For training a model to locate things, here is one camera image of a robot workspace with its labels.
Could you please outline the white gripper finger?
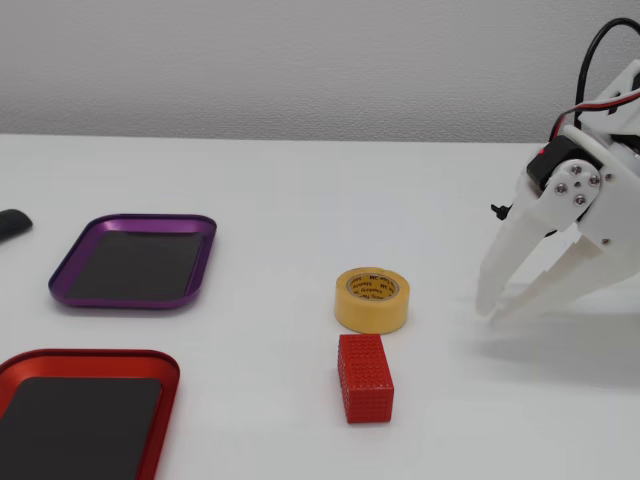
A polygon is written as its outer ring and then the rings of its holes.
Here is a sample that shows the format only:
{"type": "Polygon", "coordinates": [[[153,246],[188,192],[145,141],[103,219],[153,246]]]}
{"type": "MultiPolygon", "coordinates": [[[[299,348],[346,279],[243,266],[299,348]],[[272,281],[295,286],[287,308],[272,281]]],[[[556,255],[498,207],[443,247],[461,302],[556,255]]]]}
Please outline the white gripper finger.
{"type": "Polygon", "coordinates": [[[480,266],[479,314],[494,309],[504,286],[548,233],[577,222],[598,196],[600,183],[598,169],[578,159],[562,162],[543,186],[521,172],[509,213],[480,266]]]}
{"type": "Polygon", "coordinates": [[[498,326],[533,319],[606,285],[609,256],[585,237],[491,318],[498,326]]]}

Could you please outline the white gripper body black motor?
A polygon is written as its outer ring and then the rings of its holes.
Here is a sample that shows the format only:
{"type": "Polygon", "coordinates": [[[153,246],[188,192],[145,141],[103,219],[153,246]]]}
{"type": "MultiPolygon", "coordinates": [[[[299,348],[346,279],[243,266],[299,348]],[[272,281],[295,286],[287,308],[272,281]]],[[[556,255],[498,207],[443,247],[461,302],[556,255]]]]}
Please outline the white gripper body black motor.
{"type": "Polygon", "coordinates": [[[639,258],[639,160],[629,148],[569,125],[531,159],[526,175],[546,230],[575,224],[606,254],[639,258]]]}

